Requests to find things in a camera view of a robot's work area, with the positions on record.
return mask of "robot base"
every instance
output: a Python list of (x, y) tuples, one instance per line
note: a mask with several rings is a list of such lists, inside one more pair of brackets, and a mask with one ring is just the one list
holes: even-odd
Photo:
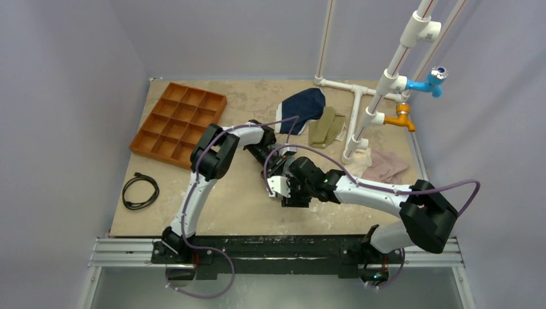
[[(194, 236), (193, 245), (214, 247), (232, 259), (237, 274), (308, 274), (337, 275), (374, 281), (374, 275), (388, 274), (366, 269), (381, 265), (385, 255), (366, 243), (366, 235), (278, 235), (278, 236)], [(402, 263), (394, 252), (389, 264)], [(229, 262), (221, 255), (199, 250), (183, 258), (161, 241), (154, 243), (154, 264), (197, 265), (195, 279), (212, 280), (218, 274), (230, 274)]]

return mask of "blue faucet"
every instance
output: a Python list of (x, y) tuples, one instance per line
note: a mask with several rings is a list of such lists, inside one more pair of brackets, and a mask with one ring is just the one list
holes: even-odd
[(442, 95), (442, 86), (440, 86), (447, 77), (447, 70), (438, 66), (432, 68), (427, 76), (426, 82), (414, 82), (408, 79), (405, 90), (417, 90), (421, 92), (432, 92), (432, 96), (439, 98)]

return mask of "gray floor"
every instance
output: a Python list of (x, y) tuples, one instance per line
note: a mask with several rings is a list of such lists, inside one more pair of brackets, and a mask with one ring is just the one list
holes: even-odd
[[(195, 281), (186, 289), (201, 294), (225, 287), (229, 276)], [(163, 268), (103, 268), (92, 308), (442, 308), (461, 309), (450, 268), (407, 268), (378, 292), (356, 279), (335, 276), (237, 275), (232, 288), (199, 300), (165, 288)]]

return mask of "faucet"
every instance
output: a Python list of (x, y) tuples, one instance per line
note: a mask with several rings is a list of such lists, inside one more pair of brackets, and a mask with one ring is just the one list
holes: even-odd
[(414, 82), (408, 79), (405, 90), (417, 90), (421, 92), (432, 92), (432, 96), (439, 98), (442, 95), (442, 86), (447, 78), (447, 70), (443, 66), (435, 66), (427, 76), (426, 82)]
[(415, 132), (415, 126), (408, 117), (410, 111), (411, 107), (408, 103), (400, 103), (396, 105), (396, 115), (398, 115), (398, 118), (385, 117), (383, 124), (406, 127), (409, 132)]

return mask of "navy blue cloth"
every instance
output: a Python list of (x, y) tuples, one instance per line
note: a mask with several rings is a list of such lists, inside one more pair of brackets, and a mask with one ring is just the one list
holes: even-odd
[[(309, 88), (292, 95), (282, 102), (281, 112), (283, 119), (292, 116), (299, 116), (292, 134), (298, 134), (307, 120), (318, 120), (323, 115), (326, 106), (326, 98), (319, 88)], [(280, 133), (288, 134), (292, 122), (287, 121), (281, 124)]]

